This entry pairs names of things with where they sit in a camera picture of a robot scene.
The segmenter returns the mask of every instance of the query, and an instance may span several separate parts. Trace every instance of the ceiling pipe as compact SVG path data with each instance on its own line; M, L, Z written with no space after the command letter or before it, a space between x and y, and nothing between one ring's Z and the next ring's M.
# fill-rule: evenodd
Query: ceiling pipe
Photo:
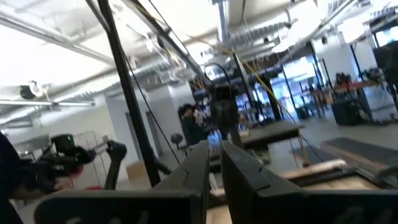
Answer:
M326 18L324 18L320 25L312 31L308 36L304 37L302 40L298 41L292 50L289 50L289 54L286 54L284 57L282 57L276 64L276 66L281 66L283 63L288 61L290 59L290 56L298 52L308 41L312 40L322 29L327 26L334 18L336 18L338 15L340 15L342 12L345 10L348 10L349 8L353 7L358 0L336 0L333 1L332 3L328 4L328 12L330 12Z
M71 50L75 53L84 55L86 57L90 57L95 60L99 60L100 62L107 63L108 65L114 65L112 58L109 58L105 55L99 54L91 49L86 48L86 47L82 47L79 45L73 45L65 38L54 37L52 35L49 35L42 28L27 24L26 22L24 22L16 17L12 17L8 14L5 14L3 12L0 12L0 25L3 25L10 29L17 30L21 33L27 34L31 37L38 38L38 39L46 41L48 43L55 44L57 46Z
M218 41L227 43L228 41L228 18L226 16L227 4L229 1L221 1L217 3L218 15L220 17L220 24L218 26Z

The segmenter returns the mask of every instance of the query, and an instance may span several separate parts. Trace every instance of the black cable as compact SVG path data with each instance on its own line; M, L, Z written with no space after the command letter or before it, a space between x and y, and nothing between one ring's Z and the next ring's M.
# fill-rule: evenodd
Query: black cable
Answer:
M293 144L292 144L292 139L289 139L289 141L290 141L290 146L292 147L292 153L293 153L293 157L294 157L294 162L296 163L297 169L299 169L299 165L297 164L296 153L294 151Z
M158 15L160 16L160 18L163 20L164 24L168 27L170 27L168 25L168 23L166 22L166 20L163 18L163 16L161 15L161 13L159 12L159 10L157 10L157 7L154 5L154 3L151 0L148 0L149 3L151 4L151 6L155 9L155 11L158 13Z
M220 68L220 69L223 71L223 73L224 73L224 75L225 75L225 78L226 78L226 81L228 82L228 84L231 84L231 80L229 80L228 74L226 73L226 70L225 70L224 67L222 67L222 66L221 66L220 64L218 64L218 63L211 62L211 63L207 64L207 65L205 66L205 68L210 67L210 66L216 66L216 67Z
M307 143L307 145L309 146L309 148L313 151L313 153L318 157L319 160L321 160L322 162L324 162L324 160L318 155L318 153L315 151L315 149L311 146L310 143L308 143L308 141L305 139L305 137L301 136L301 138Z
M207 73L204 72L204 74L205 74L205 77L211 82L211 84L213 84L213 81L209 78L209 76L207 75Z
M132 69L132 67L131 67L130 61L129 61L129 59L128 59L128 57L127 57L127 55L126 55L126 53L124 52L123 49L122 49L122 53L123 53L123 55L124 55L124 59L126 60L128 67L129 67L129 69L130 69L130 71L131 71L131 73L132 73L132 77L134 78L134 81L135 81L136 84L137 84L138 90L139 90L139 92L140 92L142 98L144 99L145 104L146 104L147 107L148 107L148 111L149 111L150 115L152 115L152 117L154 118L155 124L156 124L156 126L159 128L160 133L162 133L163 138L166 140L166 143L167 143L168 147L170 148L170 150L172 151L175 160L177 161L178 164L180 164L180 160L178 159L177 155L175 154L175 152L174 152L172 146L171 146L170 143L169 143L169 140L167 139L166 135L164 134L162 128L160 127L160 124L157 122L157 119L156 119L156 117L155 117L155 114L154 114L154 113L152 112L152 110L150 109L150 106L149 106L148 101L147 101L147 99L146 99L146 97L145 97L145 95L144 95L144 92L142 92L141 86L139 85L138 80L137 80L137 77L136 77L136 75L134 74L134 71L133 71L133 69Z

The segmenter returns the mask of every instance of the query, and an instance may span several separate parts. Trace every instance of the wire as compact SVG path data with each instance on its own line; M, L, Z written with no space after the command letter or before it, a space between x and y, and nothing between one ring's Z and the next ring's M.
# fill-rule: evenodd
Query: wire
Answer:
M162 22L160 19L155 18L155 17L152 16L150 13L148 13L143 7L138 6L138 5L135 4L134 2L133 2L133 5L134 5L138 10L140 10L143 14L146 14L147 16L150 16L151 18L155 19L157 22L160 22L160 23L165 24L165 22ZM203 39L193 37L193 36L188 35L188 34L186 34L186 33L184 33L184 32L181 32L181 33L184 34L184 35L186 35L187 37L191 38L192 40L196 40L196 41L198 41L198 42L201 42L201 43L204 43L204 44L206 44L206 45L209 45L210 47L214 47L214 46L211 45L209 42L207 42L207 41L205 41L205 40L203 40ZM233 51L223 49L222 46L220 46L220 45L219 45L219 46L215 46L215 47L217 47L220 51L222 51L223 53L226 53L226 54L233 54L233 53L234 53ZM252 66L250 66L250 65L249 65L247 62L245 62L244 60L241 60L241 58L240 58L237 54L236 54L236 56L237 56L237 58L238 58L240 61L242 61L243 66L246 67L247 69L249 69L249 71L250 71L251 73L254 74L256 80L262 85L263 88L266 89L266 91L268 92L268 94L269 94L273 99L275 99L275 102L276 102L276 103L279 105L279 107L281 108L282 113L283 113L283 112L285 113L287 119L290 120L290 121L293 122L293 123L296 123L295 120L294 120L294 117L289 113L289 111L287 110L287 108L285 108L285 107L282 105L282 103L277 99L277 97L276 97L275 94L271 91L271 89L261 80L260 76L257 74L257 72L255 71L255 69L253 69ZM303 138L304 141L308 144L308 146L309 146L310 149L314 152L314 154L317 155L317 157L318 157L321 161L323 161L323 159L321 159L321 158L319 157L319 155L316 153L316 151L314 150L314 148L313 148L311 145L309 145L308 141L307 141L302 135L300 135L300 136L301 136L301 138Z
M290 141L290 146L292 147L292 154L294 157L294 162L296 163L297 169L299 169L299 165L297 164L296 152L294 151L293 144L292 144L292 139L289 139L289 141Z
M204 72L204 74L205 74L205 77L211 82L211 84L213 84L213 80L212 80L211 78L209 78L209 76L207 75L207 73Z
M151 18L153 18L153 19L156 20L157 22L160 22L160 23L162 23L162 24L165 24L165 22L163 22L163 21L161 21L160 19L158 19L158 18L154 17L153 15L151 15L151 14L150 14L149 12L147 12L143 7L137 5L137 4L134 3L134 2L132 2L132 4L133 4L138 10L140 10L143 14L145 14L145 15L147 15L147 16L150 16ZM192 40L196 40L196 41L198 41L198 42L201 42L201 43L204 43L204 44L206 44L206 45L209 45L210 47L214 47L214 46L211 45L209 42L207 42L207 41L205 41L205 40L203 40L203 39L200 39L200 38L197 38L197 37L193 37L193 36L191 36L191 35L189 35L189 34L186 34L186 33L184 33L184 32L181 32L180 30L179 30L179 32L182 33L182 34L184 34L184 35L186 35L187 37L191 38ZM222 48L222 46L215 46L215 47L217 47L220 51L222 51L223 53L226 53L226 54L231 54L231 55L232 55L232 54L234 53L233 51L226 50L226 49ZM236 54L236 56L237 56L237 58L238 58L240 61L242 61L243 65L244 65L245 67L247 67L247 68L250 70L251 73L254 74L254 76L255 76L255 78L257 79L257 81L267 90L268 94L269 94L273 99L275 99L275 102L280 106L280 108L282 109L282 111L284 110L284 111L287 113L288 117L290 117L291 120L294 121L293 116L289 113L289 111L288 111L285 107L283 107L282 103L280 103L280 101L276 98L275 94L274 94L274 93L268 88L268 86L261 80L260 76L259 76L259 75L257 74L257 72L252 68L252 66L250 66L250 65L249 65L247 62L245 62L244 60L241 60L241 58L240 58L237 54Z
M226 81L228 82L228 84L231 84L231 80L229 79L228 74L226 73L226 70L225 70L224 67L222 67L222 66L221 66L220 64L218 64L218 63L212 62L212 63L207 64L207 65L205 66L205 69L206 69L207 67L210 67L210 66L216 66L216 67L220 68L220 69L223 71L223 73L224 73L224 75L225 75L225 78L226 78Z
M319 160L321 160L321 162L324 162L325 160L323 160L318 153L316 152L316 150L311 146L311 144L305 139L305 137L301 136L301 138L307 143L307 145L309 146L309 148L313 151L313 153L318 157Z
M131 73L132 73L132 77L134 78L134 81L135 81L136 84L137 84L138 90L139 90L139 92L140 92L142 98L144 99L145 104L146 104L147 107L148 107L148 111L149 111L150 115L152 115L152 117L154 118L155 124L156 124L156 126L159 128L160 133L162 133L162 136L163 136L163 138L165 139L165 141L166 141L168 147L169 147L170 150L172 151L175 160L177 161L178 164L180 164L180 160L178 159L176 153L174 152L172 146L171 146L170 143L169 143L169 140L167 139L165 133L163 132L163 129L160 127L159 122L157 122L157 119L156 119L156 117L155 117L154 112L152 112L152 110L151 110L151 108L150 108L150 106L149 106L149 104L148 104L148 101L147 101L147 99L146 99L146 97L145 97L145 94L144 94L144 92L142 91L141 86L139 85L139 82L138 82L138 80L137 80L137 77L136 77L136 75L134 74L134 70L132 69L131 64L130 64L130 61L128 60L128 57L127 57L127 55L126 55L126 53L124 52L123 49L122 49L122 53L123 53L123 55L124 55L124 59L125 59L125 61L127 62L128 67L129 67L129 69L130 69L130 71L131 71Z

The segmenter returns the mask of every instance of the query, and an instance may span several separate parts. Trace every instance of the desk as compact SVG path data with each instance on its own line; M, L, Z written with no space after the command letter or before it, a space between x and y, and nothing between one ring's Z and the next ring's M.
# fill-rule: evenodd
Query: desk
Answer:
M256 149L274 142L297 138L303 151L304 163L308 164L307 153L300 135L302 127L295 123L278 121L264 127L250 129L249 135L241 137L241 140L245 149Z

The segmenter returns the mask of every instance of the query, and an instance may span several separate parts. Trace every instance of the fluorescent light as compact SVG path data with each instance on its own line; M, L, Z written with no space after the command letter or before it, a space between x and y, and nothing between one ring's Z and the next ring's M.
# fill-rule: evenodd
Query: fluorescent light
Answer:
M0 105L19 105L19 106L92 106L94 102L49 102L49 101L27 101L27 100L0 100Z
M59 106L94 106L94 102L59 102Z
M0 105L50 106L51 104L47 101L0 100Z

